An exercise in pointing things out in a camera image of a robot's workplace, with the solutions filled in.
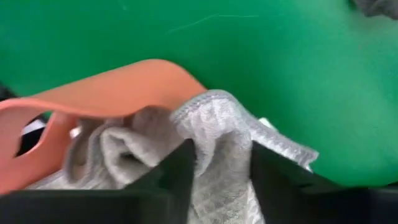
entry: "gray fabric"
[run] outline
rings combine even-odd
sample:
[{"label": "gray fabric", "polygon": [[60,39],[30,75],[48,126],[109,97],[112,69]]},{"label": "gray fabric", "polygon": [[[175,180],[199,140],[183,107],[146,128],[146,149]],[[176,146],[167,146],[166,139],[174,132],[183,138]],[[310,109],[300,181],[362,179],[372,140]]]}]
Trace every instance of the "gray fabric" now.
[{"label": "gray fabric", "polygon": [[[197,147],[188,219],[192,224],[264,223],[249,180],[252,140],[306,169],[318,155],[264,126],[221,90],[194,97],[170,118],[166,111],[145,108],[125,127],[103,124],[87,134],[90,129],[82,125],[65,168],[30,189],[120,189],[156,166],[183,139],[192,138]],[[75,180],[71,167],[76,152],[84,150],[84,139],[88,141],[85,172]]]},{"label": "gray fabric", "polygon": [[385,15],[398,19],[398,0],[354,0],[366,16]]}]

